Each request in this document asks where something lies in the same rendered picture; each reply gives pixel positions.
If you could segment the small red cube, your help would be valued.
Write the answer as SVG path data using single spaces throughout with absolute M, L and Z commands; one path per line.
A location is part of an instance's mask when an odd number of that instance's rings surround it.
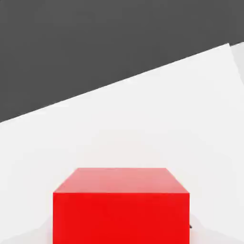
M 190 194 L 165 168 L 78 168 L 53 192 L 53 244 L 190 244 Z

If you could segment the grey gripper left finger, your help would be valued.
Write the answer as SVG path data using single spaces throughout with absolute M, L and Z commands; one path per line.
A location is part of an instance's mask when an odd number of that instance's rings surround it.
M 52 243 L 52 219 L 47 219 L 33 234 L 31 244 L 53 244 Z

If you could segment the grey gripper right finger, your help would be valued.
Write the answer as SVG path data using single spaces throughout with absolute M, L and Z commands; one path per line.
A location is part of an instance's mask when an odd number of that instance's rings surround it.
M 190 214 L 190 226 L 190 244 L 216 244 L 212 232 L 206 229 L 193 214 Z

